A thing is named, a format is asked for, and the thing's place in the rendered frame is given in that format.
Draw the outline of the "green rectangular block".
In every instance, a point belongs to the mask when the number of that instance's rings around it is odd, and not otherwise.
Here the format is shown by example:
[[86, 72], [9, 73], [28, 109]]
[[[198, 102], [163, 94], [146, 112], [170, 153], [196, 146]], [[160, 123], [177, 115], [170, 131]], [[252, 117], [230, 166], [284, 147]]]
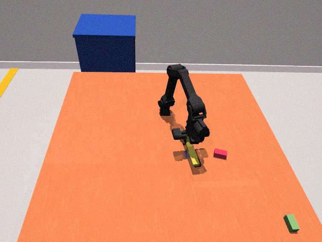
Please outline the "green rectangular block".
[[290, 233], [300, 230], [293, 214], [285, 215], [283, 219]]

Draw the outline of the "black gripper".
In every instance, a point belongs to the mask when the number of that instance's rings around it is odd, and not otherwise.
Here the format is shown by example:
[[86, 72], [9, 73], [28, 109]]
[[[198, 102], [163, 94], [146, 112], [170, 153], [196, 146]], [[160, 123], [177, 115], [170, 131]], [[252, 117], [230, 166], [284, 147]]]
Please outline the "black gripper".
[[[186, 120], [186, 123], [187, 123], [187, 120]], [[187, 125], [185, 126], [185, 129], [186, 130], [183, 130], [183, 131], [181, 131], [180, 128], [172, 129], [172, 135], [173, 135], [174, 140], [180, 140], [180, 139], [182, 139], [182, 140], [184, 140], [184, 143], [186, 144], [186, 141], [187, 141], [187, 133], [188, 133], [188, 131], [190, 129], [193, 129], [193, 127], [190, 126], [187, 123]], [[210, 132], [205, 137], [208, 137], [209, 135], [210, 135]]]

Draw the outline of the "red rectangular block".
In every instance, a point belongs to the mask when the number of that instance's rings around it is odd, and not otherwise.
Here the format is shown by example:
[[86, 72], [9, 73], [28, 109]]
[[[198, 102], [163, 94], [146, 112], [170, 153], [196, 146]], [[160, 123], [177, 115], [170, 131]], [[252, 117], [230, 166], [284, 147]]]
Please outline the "red rectangular block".
[[226, 159], [227, 151], [215, 148], [214, 157], [221, 158], [221, 159]]

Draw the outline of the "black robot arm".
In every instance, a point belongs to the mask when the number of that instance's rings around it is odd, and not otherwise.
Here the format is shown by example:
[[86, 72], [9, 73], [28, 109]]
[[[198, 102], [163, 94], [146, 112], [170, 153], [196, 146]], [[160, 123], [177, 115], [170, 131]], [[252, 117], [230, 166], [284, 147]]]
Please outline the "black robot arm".
[[[205, 136], [209, 133], [209, 128], [204, 123], [204, 118], [207, 118], [205, 104], [199, 97], [189, 77], [189, 72], [185, 66], [181, 64], [169, 65], [167, 67], [169, 76], [165, 94], [158, 101], [160, 107], [160, 116], [170, 116], [170, 106], [173, 106], [175, 100], [173, 94], [176, 88], [177, 80], [180, 79], [181, 85], [187, 98], [187, 123], [193, 127], [187, 133], [190, 144], [199, 144], [204, 141]], [[203, 114], [199, 114], [203, 113]]]

